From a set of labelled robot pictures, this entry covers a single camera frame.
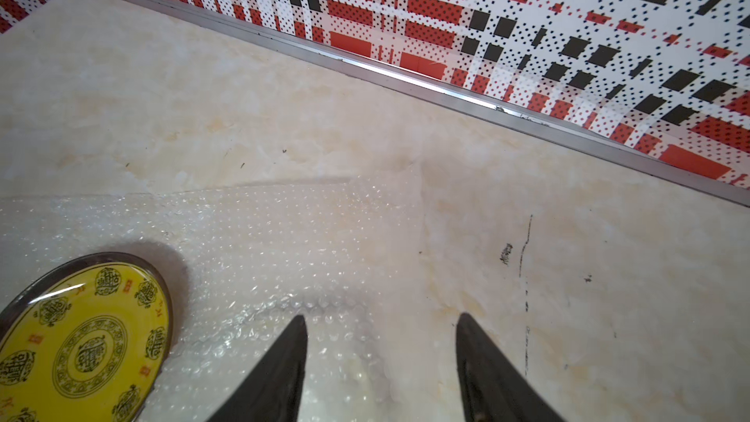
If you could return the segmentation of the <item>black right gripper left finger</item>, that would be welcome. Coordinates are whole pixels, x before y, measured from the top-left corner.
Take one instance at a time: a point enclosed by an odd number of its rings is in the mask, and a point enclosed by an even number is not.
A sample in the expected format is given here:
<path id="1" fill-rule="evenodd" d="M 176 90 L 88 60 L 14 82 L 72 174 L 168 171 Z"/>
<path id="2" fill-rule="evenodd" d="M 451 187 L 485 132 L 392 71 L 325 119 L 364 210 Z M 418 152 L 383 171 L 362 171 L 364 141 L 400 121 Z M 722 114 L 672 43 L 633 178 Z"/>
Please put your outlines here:
<path id="1" fill-rule="evenodd" d="M 296 422 L 303 396 L 308 328 L 295 316 L 212 421 Z"/>

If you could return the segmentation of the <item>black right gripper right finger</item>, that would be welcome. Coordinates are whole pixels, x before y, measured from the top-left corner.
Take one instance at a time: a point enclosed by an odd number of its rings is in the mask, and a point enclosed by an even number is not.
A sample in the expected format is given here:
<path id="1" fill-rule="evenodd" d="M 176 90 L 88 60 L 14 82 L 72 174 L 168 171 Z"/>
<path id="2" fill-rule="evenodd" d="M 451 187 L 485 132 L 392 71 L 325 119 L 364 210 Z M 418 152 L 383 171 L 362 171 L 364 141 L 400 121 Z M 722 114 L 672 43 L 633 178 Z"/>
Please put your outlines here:
<path id="1" fill-rule="evenodd" d="M 457 373 L 467 421 L 560 421 L 468 313 L 456 324 Z"/>

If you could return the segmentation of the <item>yellow patterned dinner plate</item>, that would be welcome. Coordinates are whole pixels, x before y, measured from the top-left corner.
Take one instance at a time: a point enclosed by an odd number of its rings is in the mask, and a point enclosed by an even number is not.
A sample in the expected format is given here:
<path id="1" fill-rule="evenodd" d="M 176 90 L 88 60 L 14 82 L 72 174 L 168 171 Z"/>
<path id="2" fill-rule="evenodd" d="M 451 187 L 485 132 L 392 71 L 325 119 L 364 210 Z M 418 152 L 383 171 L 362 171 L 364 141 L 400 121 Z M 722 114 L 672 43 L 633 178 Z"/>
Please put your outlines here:
<path id="1" fill-rule="evenodd" d="M 162 274 L 103 252 L 43 275 L 1 313 L 4 421 L 133 421 L 173 334 Z"/>

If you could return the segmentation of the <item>clear bubble wrap sheet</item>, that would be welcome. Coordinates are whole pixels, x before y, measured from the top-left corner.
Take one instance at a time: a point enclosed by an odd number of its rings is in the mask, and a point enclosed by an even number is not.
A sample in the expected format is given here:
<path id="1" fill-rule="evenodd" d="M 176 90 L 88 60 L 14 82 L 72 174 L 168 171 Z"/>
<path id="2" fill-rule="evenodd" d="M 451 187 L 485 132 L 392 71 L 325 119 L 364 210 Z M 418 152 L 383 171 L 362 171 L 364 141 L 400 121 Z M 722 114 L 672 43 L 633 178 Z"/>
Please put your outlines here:
<path id="1" fill-rule="evenodd" d="M 144 421 L 205 421 L 295 316 L 304 421 L 447 421 L 459 412 L 423 263 L 422 173 L 173 195 L 1 202 L 1 300 L 71 259 L 155 265 L 175 306 Z"/>

